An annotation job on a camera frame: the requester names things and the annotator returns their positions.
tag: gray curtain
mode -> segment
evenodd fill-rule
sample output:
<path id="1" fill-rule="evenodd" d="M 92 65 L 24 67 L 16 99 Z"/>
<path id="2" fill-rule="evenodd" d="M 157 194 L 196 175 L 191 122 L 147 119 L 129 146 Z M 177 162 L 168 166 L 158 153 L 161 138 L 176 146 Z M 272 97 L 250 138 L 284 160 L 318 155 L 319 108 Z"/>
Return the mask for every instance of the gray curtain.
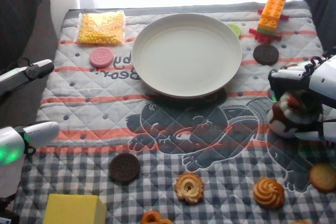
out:
<path id="1" fill-rule="evenodd" d="M 305 0 L 324 50 L 336 46 L 336 0 Z"/>
<path id="2" fill-rule="evenodd" d="M 0 0 L 0 69 L 21 57 L 41 0 Z"/>

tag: plate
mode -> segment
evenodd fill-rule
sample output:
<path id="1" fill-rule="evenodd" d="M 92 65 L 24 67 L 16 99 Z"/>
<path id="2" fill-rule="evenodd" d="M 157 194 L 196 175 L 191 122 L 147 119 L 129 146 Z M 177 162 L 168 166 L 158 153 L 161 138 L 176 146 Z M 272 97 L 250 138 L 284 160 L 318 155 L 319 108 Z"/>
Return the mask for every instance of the plate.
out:
<path id="1" fill-rule="evenodd" d="M 234 32 L 199 14 L 176 14 L 150 23 L 132 49 L 140 78 L 157 92 L 176 98 L 219 90 L 238 71 L 241 58 Z"/>

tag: bag of yellow beads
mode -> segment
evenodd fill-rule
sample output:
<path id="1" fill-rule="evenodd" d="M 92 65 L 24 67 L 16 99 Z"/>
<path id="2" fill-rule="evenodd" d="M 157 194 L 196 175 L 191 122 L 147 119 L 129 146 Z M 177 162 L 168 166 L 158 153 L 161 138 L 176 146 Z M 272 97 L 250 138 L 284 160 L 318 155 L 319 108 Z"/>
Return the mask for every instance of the bag of yellow beads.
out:
<path id="1" fill-rule="evenodd" d="M 91 44 L 121 44 L 124 40 L 125 14 L 122 10 L 80 15 L 77 42 Z"/>

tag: orange toy brick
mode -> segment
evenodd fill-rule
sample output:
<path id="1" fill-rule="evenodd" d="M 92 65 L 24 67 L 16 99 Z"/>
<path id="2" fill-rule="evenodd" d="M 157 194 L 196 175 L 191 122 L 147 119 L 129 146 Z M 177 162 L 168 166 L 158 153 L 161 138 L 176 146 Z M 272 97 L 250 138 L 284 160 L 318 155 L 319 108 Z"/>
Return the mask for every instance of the orange toy brick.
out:
<path id="1" fill-rule="evenodd" d="M 263 12 L 261 13 L 258 28 L 274 33 L 278 27 L 285 2 L 286 0 L 268 0 Z"/>

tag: quilted fabric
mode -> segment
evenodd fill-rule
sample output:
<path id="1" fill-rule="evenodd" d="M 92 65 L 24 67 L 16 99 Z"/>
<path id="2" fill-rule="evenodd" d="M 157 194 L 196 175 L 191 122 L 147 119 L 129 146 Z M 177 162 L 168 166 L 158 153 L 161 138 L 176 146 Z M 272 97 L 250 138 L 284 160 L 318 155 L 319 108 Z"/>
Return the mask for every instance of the quilted fabric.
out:
<path id="1" fill-rule="evenodd" d="M 269 71 L 322 54 L 310 12 L 284 10 L 290 19 L 279 25 L 282 41 L 272 44 L 280 59 L 270 67 L 253 59 L 259 44 L 248 30 L 257 27 L 256 9 L 198 8 L 198 13 L 238 25 L 243 48 L 233 80 L 201 102 L 153 94 L 132 66 L 134 38 L 150 22 L 172 13 L 128 15 L 125 43 L 110 48 L 113 65 L 102 70 L 89 63 L 95 47 L 72 42 L 78 19 L 64 20 L 55 71 L 37 118 L 58 122 L 61 132 L 26 159 L 15 200 L 21 223 L 42 223 L 51 193 L 99 195 L 108 209 L 106 223 L 139 223 L 151 209 L 176 224 L 335 223 L 335 194 L 319 193 L 308 178 L 312 164 L 335 162 L 335 152 L 323 145 L 284 141 L 269 132 L 265 121 L 272 106 Z M 324 113 L 336 117 L 330 108 Z M 123 152 L 141 164 L 139 178 L 129 185 L 109 177 L 109 163 Z M 195 172 L 204 182 L 204 200 L 195 206 L 179 201 L 173 189 L 184 172 Z M 254 201 L 253 185 L 262 176 L 284 186 L 286 199 L 279 210 L 264 210 Z"/>

